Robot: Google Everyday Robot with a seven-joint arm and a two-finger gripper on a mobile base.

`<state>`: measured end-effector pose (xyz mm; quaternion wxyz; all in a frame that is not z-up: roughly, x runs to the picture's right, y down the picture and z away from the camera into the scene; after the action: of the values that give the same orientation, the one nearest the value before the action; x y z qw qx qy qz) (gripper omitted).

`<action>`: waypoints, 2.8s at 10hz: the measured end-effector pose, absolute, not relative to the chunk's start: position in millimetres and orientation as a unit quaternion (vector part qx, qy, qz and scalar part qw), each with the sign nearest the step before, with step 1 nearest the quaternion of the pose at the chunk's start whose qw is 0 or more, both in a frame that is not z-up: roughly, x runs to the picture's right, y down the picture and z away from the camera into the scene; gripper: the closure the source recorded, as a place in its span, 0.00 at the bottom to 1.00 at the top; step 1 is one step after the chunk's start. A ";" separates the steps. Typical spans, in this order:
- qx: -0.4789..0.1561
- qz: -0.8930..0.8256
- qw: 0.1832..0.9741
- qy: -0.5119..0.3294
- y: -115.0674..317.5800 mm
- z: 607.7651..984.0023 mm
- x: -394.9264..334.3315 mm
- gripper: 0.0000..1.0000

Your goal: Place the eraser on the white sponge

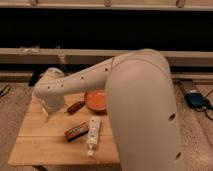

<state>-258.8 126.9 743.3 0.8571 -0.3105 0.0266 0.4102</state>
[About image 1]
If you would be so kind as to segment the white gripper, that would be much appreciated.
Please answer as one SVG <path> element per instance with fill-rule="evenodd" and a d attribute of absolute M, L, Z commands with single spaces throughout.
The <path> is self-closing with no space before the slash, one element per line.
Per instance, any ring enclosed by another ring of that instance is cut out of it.
<path fill-rule="evenodd" d="M 65 104 L 64 97 L 60 95 L 41 95 L 40 100 L 44 107 L 42 108 L 42 115 L 44 116 L 45 122 L 49 119 L 48 113 L 57 112 Z"/>

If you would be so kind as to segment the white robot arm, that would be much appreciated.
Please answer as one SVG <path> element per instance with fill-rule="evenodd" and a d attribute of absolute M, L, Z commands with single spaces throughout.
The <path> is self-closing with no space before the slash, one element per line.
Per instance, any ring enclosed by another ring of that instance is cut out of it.
<path fill-rule="evenodd" d="M 55 112 L 65 95 L 101 89 L 122 171 L 184 171 L 170 67 L 155 50 L 118 55 L 69 76 L 50 68 L 33 96 Z"/>

